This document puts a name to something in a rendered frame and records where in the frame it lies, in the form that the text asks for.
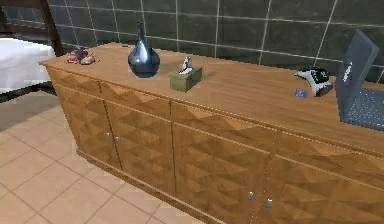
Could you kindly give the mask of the brown wooden sideboard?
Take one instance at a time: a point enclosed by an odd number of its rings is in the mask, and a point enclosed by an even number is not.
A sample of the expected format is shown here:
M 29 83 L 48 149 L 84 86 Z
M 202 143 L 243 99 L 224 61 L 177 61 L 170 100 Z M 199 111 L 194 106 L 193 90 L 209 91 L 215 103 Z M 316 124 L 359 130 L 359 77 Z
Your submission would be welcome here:
M 207 224 L 384 224 L 384 132 L 346 124 L 334 93 L 299 98 L 286 69 L 183 55 L 135 76 L 129 50 L 45 66 L 80 156 Z

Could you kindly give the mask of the olive green tissue box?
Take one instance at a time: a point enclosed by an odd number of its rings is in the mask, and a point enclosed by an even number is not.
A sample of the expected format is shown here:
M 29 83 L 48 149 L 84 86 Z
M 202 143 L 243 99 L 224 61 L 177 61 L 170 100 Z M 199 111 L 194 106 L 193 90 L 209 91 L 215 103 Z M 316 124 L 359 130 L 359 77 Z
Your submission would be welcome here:
M 170 88 L 172 90 L 187 92 L 201 81 L 202 68 L 193 67 L 191 61 L 192 58 L 190 56 L 186 56 L 183 61 L 181 70 L 169 75 Z

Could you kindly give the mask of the dark blue glass vase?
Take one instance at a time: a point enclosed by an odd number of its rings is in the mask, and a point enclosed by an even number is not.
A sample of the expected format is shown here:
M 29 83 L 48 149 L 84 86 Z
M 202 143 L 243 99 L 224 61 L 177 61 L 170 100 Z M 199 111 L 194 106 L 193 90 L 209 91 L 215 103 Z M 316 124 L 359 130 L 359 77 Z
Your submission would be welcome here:
M 145 41 L 141 22 L 137 23 L 137 36 L 138 42 L 128 56 L 128 64 L 137 77 L 151 78 L 159 69 L 160 57 Z

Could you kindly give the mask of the small red and grey object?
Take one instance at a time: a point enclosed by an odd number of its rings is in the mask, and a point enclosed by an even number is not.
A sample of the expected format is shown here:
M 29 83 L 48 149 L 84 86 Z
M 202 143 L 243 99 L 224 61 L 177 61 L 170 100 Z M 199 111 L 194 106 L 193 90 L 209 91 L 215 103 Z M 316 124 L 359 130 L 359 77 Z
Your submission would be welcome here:
M 95 62 L 95 57 L 87 50 L 77 48 L 67 54 L 67 62 L 81 65 L 90 65 Z

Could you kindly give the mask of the black and white controller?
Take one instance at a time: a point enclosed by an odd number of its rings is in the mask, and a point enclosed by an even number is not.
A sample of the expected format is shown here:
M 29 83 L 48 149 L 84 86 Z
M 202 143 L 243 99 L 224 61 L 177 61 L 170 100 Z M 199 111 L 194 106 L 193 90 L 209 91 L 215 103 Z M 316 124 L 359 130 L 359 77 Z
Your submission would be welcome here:
M 328 72 L 320 67 L 307 67 L 294 73 L 295 77 L 306 80 L 314 97 L 326 95 L 333 89 L 333 84 L 329 81 Z

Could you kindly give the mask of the grey open laptop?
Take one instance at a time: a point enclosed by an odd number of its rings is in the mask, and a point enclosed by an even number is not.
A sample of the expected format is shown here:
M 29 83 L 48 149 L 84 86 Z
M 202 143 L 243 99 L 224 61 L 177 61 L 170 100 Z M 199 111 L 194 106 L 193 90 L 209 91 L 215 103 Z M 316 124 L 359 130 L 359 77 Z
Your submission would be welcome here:
M 378 51 L 357 29 L 339 67 L 335 91 L 341 122 L 384 131 L 384 91 L 363 87 Z

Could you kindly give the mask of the white bed with dark frame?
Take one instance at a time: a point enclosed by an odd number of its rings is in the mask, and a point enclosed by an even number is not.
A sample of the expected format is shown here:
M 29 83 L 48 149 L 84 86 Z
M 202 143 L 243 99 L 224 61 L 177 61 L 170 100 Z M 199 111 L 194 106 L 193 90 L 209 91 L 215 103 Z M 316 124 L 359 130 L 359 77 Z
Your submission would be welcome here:
M 3 7 L 38 9 L 45 27 L 9 24 Z M 55 95 L 47 70 L 40 62 L 63 54 L 47 0 L 0 0 L 0 103 L 30 92 Z

